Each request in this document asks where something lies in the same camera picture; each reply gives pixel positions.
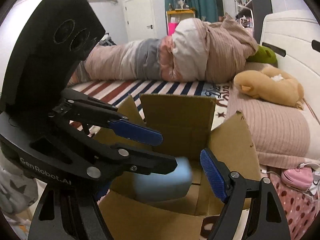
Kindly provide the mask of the yellow cabinet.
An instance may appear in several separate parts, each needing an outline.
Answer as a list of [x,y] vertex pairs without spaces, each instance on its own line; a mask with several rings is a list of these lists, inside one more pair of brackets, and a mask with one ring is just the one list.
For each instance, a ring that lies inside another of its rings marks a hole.
[[195,18],[196,11],[189,10],[168,10],[166,11],[166,21],[167,21],[167,33],[168,33],[168,23],[180,23],[182,20],[187,18]]

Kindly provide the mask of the green plush toy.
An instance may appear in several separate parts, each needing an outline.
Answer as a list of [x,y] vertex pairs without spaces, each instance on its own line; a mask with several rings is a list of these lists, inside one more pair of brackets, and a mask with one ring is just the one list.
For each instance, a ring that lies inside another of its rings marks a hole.
[[248,62],[276,64],[277,57],[276,57],[275,52],[272,49],[259,45],[257,52],[253,56],[248,57],[247,61]]

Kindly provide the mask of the white headboard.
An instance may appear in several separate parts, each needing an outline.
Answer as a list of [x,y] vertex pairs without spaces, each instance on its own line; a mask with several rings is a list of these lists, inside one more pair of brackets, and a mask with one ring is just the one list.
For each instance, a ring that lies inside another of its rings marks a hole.
[[304,98],[319,115],[319,24],[308,10],[288,10],[265,16],[261,44],[279,48],[278,68],[304,87]]

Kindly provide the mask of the rolled pink grey duvet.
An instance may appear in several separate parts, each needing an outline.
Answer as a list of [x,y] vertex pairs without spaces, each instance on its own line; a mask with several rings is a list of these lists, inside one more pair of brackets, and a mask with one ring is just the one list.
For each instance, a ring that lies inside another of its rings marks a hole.
[[256,40],[228,14],[215,23],[188,18],[162,39],[97,44],[68,85],[93,80],[226,83],[244,70],[258,48]]

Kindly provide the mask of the light blue square case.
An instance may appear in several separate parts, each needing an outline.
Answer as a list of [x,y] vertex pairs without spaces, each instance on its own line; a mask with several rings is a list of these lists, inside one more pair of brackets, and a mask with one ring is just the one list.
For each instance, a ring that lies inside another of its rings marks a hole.
[[193,181],[191,165],[186,157],[177,157],[176,162],[177,167],[169,174],[135,174],[133,188],[136,200],[154,203],[186,196]]

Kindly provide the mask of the pink bag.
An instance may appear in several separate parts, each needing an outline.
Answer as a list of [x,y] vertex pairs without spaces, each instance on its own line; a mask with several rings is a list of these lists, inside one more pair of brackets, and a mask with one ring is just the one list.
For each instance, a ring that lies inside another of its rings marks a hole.
[[174,32],[178,23],[168,23],[168,35],[171,36]]

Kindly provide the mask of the cardboard box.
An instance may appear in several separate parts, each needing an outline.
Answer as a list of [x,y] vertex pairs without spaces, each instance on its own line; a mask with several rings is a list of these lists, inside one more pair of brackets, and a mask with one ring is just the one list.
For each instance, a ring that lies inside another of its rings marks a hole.
[[163,135],[154,151],[172,155],[174,172],[148,176],[125,172],[116,178],[99,208],[114,239],[207,239],[223,202],[215,197],[200,164],[204,148],[244,178],[261,178],[245,117],[232,114],[212,128],[215,100],[198,96],[144,94],[145,117],[132,96],[118,110],[135,124]]

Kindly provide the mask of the glass display case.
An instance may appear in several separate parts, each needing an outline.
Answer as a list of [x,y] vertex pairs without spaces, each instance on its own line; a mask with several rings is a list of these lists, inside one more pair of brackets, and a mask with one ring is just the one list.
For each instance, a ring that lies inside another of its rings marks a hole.
[[173,0],[173,8],[175,10],[189,10],[189,0]]

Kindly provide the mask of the pink ribbed pillow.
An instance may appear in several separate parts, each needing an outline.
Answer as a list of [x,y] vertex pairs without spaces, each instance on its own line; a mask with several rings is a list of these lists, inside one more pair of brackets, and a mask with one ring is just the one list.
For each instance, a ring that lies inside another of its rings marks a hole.
[[[262,70],[267,63],[247,62],[246,70]],[[227,118],[241,112],[248,124],[259,163],[290,169],[305,163],[319,165],[319,119],[303,98],[303,109],[254,99],[229,88]]]

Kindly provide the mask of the tan plush toy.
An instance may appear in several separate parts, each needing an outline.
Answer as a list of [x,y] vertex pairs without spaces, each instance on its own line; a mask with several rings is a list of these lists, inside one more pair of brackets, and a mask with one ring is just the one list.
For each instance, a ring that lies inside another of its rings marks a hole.
[[273,66],[266,66],[260,71],[240,72],[234,77],[233,83],[239,92],[254,99],[303,109],[304,88],[301,83]]

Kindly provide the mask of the striped plush blanket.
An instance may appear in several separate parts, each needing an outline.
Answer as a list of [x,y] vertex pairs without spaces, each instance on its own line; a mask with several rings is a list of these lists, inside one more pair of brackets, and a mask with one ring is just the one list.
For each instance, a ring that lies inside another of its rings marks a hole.
[[89,81],[73,87],[103,102],[118,106],[127,96],[132,96],[140,114],[143,113],[140,94],[175,94],[188,96],[207,96],[216,99],[218,120],[226,117],[229,98],[228,84],[211,84],[203,81],[188,83],[167,81]]

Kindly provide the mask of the bookshelf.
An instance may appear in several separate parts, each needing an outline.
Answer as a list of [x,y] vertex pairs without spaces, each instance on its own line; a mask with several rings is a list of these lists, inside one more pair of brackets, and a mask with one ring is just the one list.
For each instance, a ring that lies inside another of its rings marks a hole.
[[235,19],[247,29],[254,29],[252,0],[234,0],[236,8]]

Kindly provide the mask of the white door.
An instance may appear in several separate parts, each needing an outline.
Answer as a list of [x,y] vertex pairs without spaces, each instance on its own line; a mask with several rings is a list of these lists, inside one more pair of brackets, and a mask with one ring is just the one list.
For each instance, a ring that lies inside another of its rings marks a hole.
[[125,0],[124,14],[129,41],[156,38],[152,0]]

